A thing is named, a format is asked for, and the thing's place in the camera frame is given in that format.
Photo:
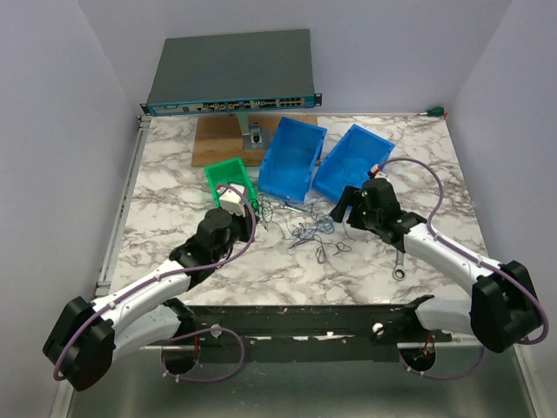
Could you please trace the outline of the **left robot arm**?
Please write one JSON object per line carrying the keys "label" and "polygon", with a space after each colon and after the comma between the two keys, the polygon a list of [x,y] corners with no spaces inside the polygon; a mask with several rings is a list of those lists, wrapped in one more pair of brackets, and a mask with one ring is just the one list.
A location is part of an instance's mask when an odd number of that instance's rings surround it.
{"label": "left robot arm", "polygon": [[231,214],[208,211],[197,231],[169,258],[142,279],[115,293],[87,301],[68,301],[43,346],[53,364],[55,381],[68,381],[77,391],[97,383],[120,355],[138,347],[169,340],[187,342],[191,320],[172,314],[166,301],[191,291],[238,256],[233,247],[254,241],[258,217],[251,208]]}

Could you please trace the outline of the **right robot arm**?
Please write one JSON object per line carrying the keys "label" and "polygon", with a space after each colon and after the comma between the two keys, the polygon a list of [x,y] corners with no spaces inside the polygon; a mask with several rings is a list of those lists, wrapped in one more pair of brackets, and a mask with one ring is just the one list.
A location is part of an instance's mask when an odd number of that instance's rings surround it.
{"label": "right robot arm", "polygon": [[529,272],[521,263],[482,258],[445,238],[424,217],[401,209],[388,180],[370,179],[360,188],[346,186],[331,216],[374,233],[399,255],[426,262],[469,296],[469,301],[420,299],[414,312],[400,320],[408,340],[443,330],[472,335],[488,350],[502,353],[546,326]]}

